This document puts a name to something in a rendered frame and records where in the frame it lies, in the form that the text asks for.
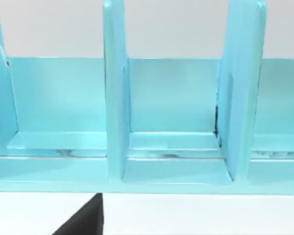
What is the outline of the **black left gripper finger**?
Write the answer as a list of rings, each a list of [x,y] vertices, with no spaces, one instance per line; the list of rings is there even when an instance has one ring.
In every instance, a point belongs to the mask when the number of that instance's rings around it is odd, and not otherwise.
[[[52,235],[103,235],[103,195],[96,193]]]

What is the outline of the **light blue rack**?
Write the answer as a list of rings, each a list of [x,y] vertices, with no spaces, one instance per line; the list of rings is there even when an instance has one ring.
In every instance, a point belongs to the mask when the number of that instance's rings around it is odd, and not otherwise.
[[[0,24],[0,191],[294,194],[294,59],[263,58],[267,6],[229,0],[221,58],[13,57]]]

